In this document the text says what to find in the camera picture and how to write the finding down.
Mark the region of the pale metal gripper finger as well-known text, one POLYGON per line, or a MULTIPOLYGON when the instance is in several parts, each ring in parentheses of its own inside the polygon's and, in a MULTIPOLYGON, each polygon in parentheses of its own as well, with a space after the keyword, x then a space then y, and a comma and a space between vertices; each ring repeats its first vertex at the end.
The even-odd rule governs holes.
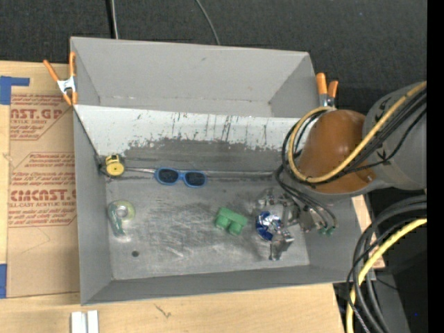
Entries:
POLYGON ((289 203, 290 198, 285 193, 276 191, 274 188, 265 189, 257 197, 257 208, 259 209, 276 205, 287 206, 289 203))
POLYGON ((294 236, 288 230, 276 232, 270 242, 268 259, 271 261, 280 260, 282 253, 287 251, 294 241, 294 236))

